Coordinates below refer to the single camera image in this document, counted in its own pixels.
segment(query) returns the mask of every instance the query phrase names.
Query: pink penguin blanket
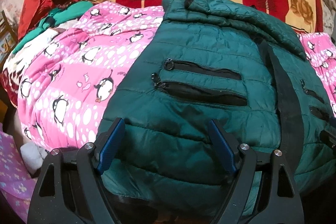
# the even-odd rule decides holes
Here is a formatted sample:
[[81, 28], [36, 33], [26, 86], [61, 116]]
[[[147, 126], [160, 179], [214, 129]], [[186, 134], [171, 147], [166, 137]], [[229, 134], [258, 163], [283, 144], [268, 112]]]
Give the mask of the pink penguin blanket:
[[161, 6], [131, 9], [106, 1], [54, 38], [21, 78], [22, 132], [47, 150], [95, 141], [109, 99], [163, 15]]
[[336, 117], [336, 47], [327, 33], [299, 35], [307, 59], [321, 79]]

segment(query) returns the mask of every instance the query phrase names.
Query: green puffer jacket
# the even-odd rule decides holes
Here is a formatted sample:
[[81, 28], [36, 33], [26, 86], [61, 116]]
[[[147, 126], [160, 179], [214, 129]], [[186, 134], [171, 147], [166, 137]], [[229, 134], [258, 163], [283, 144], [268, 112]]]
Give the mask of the green puffer jacket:
[[[288, 25], [229, 0], [162, 5], [161, 26], [98, 129], [105, 132], [117, 117], [126, 122], [116, 159], [102, 176], [108, 191], [213, 216], [230, 183], [207, 134], [214, 118], [255, 150], [283, 148], [301, 193], [335, 172], [332, 150], [319, 138], [332, 130], [329, 99]], [[259, 181], [256, 173], [245, 214]]]

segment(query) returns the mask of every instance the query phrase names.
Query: zipper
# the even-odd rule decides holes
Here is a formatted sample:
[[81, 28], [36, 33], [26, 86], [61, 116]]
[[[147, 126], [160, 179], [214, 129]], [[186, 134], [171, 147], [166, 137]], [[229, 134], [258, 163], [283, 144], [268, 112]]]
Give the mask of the zipper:
[[176, 81], [161, 81], [157, 73], [153, 73], [154, 88], [171, 96], [200, 103], [213, 103], [229, 106], [247, 106], [247, 99], [227, 90], [213, 90], [196, 85]]
[[303, 88], [303, 92], [309, 96], [315, 97], [316, 99], [318, 99], [322, 104], [324, 104], [324, 100], [323, 98], [321, 98], [320, 96], [317, 95], [317, 93], [313, 90], [308, 90], [306, 88], [305, 82], [304, 80], [301, 79], [301, 86]]
[[323, 110], [317, 107], [313, 107], [313, 106], [310, 106], [309, 110], [310, 110], [310, 113], [313, 114], [315, 117], [323, 121], [329, 122], [329, 115], [327, 112], [324, 112]]
[[239, 73], [229, 69], [210, 68], [189, 61], [172, 60], [171, 58], [167, 58], [165, 60], [163, 67], [165, 70], [176, 69], [195, 72], [203, 75], [217, 76], [221, 78], [229, 78], [235, 80], [242, 79], [242, 76]]

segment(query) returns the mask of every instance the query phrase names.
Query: cartoon penguin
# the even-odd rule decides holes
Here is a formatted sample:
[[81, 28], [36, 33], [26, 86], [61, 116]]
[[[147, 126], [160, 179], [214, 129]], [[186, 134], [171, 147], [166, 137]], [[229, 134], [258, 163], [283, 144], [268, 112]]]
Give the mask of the cartoon penguin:
[[82, 50], [84, 49], [86, 46], [87, 46], [87, 42], [89, 41], [90, 38], [86, 39], [85, 41], [83, 42], [77, 42], [78, 45], [79, 45], [79, 49]]
[[306, 57], [307, 57], [307, 60], [311, 61], [311, 57], [307, 52], [306, 52]]
[[61, 65], [59, 65], [59, 69], [53, 70], [51, 73], [49, 73], [49, 76], [51, 77], [51, 83], [55, 81], [58, 73], [61, 71]]
[[324, 67], [324, 68], [326, 68], [326, 69], [327, 69], [327, 68], [329, 67], [329, 65], [328, 65], [328, 63], [327, 63], [327, 62], [323, 62], [323, 63], [322, 63], [322, 67]]
[[154, 19], [152, 24], [161, 24], [162, 21], [163, 21], [163, 17], [157, 17], [156, 19]]
[[37, 122], [37, 120], [35, 121], [35, 124], [32, 125], [32, 127], [37, 129], [38, 133], [40, 134], [41, 139], [44, 141], [43, 131], [42, 131], [40, 124]]
[[131, 43], [133, 42], [137, 42], [138, 40], [140, 40], [141, 38], [143, 38], [143, 34], [141, 34], [140, 32], [139, 33], [136, 33], [135, 35], [133, 35], [132, 37], [130, 37], [129, 41]]
[[102, 25], [102, 27], [99, 28], [98, 32], [106, 30], [107, 28], [110, 28], [111, 26], [112, 26], [111, 23], [105, 23], [105, 24]]
[[25, 135], [28, 139], [30, 139], [30, 140], [32, 139], [32, 135], [31, 135], [30, 131], [28, 130], [28, 128], [25, 128], [24, 133], [25, 133]]
[[92, 9], [90, 15], [91, 17], [101, 16], [99, 9]]
[[129, 12], [129, 8], [128, 7], [122, 7], [119, 11], [119, 14], [121, 15], [127, 15]]
[[98, 85], [94, 85], [95, 89], [97, 89], [97, 98], [95, 101], [98, 103], [106, 100], [113, 92], [112, 71], [113, 70], [111, 70], [109, 77], [102, 79]]
[[54, 111], [54, 120], [59, 122], [63, 126], [65, 112], [67, 111], [67, 106], [69, 105], [68, 100], [62, 98], [63, 95], [58, 97], [52, 103], [52, 109]]
[[314, 49], [315, 49], [315, 44], [311, 43], [310, 41], [308, 41], [307, 44], [308, 44], [308, 47], [309, 47], [313, 52], [315, 52], [315, 51], [314, 51]]
[[22, 97], [28, 97], [30, 93], [30, 88], [32, 86], [32, 83], [28, 81], [28, 79], [24, 79], [20, 86], [21, 96]]
[[146, 14], [142, 14], [142, 13], [140, 13], [140, 14], [136, 14], [136, 15], [134, 15], [133, 17], [134, 18], [139, 18], [139, 17], [142, 17], [142, 16], [145, 16]]
[[101, 47], [94, 47], [94, 48], [88, 50], [85, 54], [83, 54], [83, 56], [82, 56], [83, 63], [85, 63], [86, 61], [93, 62], [93, 60], [95, 59], [95, 56], [100, 51], [100, 49], [101, 49]]
[[333, 56], [333, 53], [330, 50], [326, 50], [325, 53], [327, 54], [328, 58]]
[[43, 53], [45, 56], [52, 56], [58, 47], [59, 42], [53, 42], [43, 51]]
[[121, 33], [121, 29], [112, 31], [112, 33], [110, 35], [117, 35], [119, 33]]

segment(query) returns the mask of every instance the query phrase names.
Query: green cloth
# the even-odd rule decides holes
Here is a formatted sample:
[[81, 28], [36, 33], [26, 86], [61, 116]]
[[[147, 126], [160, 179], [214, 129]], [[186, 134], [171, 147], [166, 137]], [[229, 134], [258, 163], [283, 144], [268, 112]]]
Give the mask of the green cloth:
[[[47, 17], [40, 20], [39, 25], [34, 30], [31, 30], [21, 39], [21, 41], [13, 49], [13, 54], [16, 54], [26, 43], [42, 34], [49, 27], [57, 27], [64, 22], [81, 17], [92, 6], [93, 4], [91, 2], [82, 0], [68, 6], [65, 10], [60, 8], [52, 9]], [[52, 25], [51, 23], [46, 22], [49, 17], [52, 17], [55, 20], [55, 24]]]
[[[117, 117], [125, 119], [126, 134], [109, 170], [102, 175], [108, 191], [122, 197], [163, 204], [170, 210], [213, 216], [229, 187], [229, 175], [215, 154], [207, 134], [218, 119], [240, 143], [270, 153], [278, 148], [281, 129], [277, 116], [274, 78], [265, 67], [250, 35], [272, 46], [298, 96], [304, 123], [304, 145], [295, 171], [299, 191], [318, 187], [335, 173], [335, 157], [321, 143], [329, 123], [313, 116], [309, 106], [333, 115], [320, 79], [290, 26], [253, 8], [230, 0], [163, 0], [163, 22], [152, 42], [137, 58], [108, 102], [98, 134]], [[167, 58], [225, 68], [242, 80], [181, 70], [165, 70]], [[151, 74], [162, 81], [225, 89], [247, 98], [247, 106], [198, 103], [173, 97], [154, 88]], [[305, 94], [315, 91], [324, 100]], [[244, 214], [251, 213], [258, 191], [256, 173]]]

